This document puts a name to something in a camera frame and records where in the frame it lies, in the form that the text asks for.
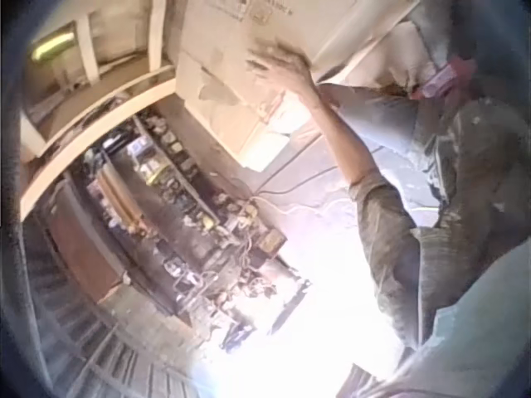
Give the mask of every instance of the rolled-up sleeve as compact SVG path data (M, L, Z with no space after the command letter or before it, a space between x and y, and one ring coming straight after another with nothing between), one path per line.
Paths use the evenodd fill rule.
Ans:
M397 335L417 346L420 249L416 227L398 190L375 170L350 187L358 206L359 234L376 285L380 309L392 318Z

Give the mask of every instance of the concrete floor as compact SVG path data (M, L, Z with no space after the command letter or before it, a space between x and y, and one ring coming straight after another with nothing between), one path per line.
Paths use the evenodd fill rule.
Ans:
M355 206L348 200L339 170L333 168L334 160L326 142L310 126L301 129L273 163L257 173L240 167L182 109L177 96L160 101L157 108L199 167L233 195L249 197L257 192L290 190L306 178L330 169L288 194L260 194L290 213L282 214L270 204L258 202L261 214L288 238L280 251L282 258L314 284L281 330L283 337L261 344L269 347L268 356L271 352L283 352L286 361L291 358L292 369L299 371L291 373L290 384L298 388L305 385L311 396L334 394L332 390L340 387L353 362L376 376L389 376L402 354L402 344L376 305L373 282L358 238ZM377 149L374 156L379 167L399 187L414 220L419 225L432 225L436 212L417 209L437 204L424 177L395 153L378 149L373 143L368 146ZM318 210L291 211L295 204L317 206ZM315 358L305 362L304 371L300 362L304 358L302 352L312 352ZM313 380L309 375L321 380L321 389L330 390L321 390L324 395L314 395L317 387L312 383L307 386L307 380Z

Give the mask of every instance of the red object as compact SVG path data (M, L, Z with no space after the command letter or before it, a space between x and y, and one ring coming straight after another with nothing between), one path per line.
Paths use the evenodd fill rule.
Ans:
M475 70L474 60L465 61L459 56L454 56L427 83L416 90L411 98L420 100L422 98L444 97L448 91L457 86L467 86Z

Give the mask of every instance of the forearm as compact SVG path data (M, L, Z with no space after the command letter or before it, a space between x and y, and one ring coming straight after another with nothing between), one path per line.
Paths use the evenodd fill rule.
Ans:
M377 168L362 139L341 120L315 88L299 94L299 97L320 128L349 184L359 182Z

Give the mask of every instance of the dirty hand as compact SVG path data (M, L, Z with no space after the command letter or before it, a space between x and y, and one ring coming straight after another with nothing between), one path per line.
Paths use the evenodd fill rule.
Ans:
M258 78L297 94L303 101L317 95L308 65L299 54L264 44L249 52L247 65Z

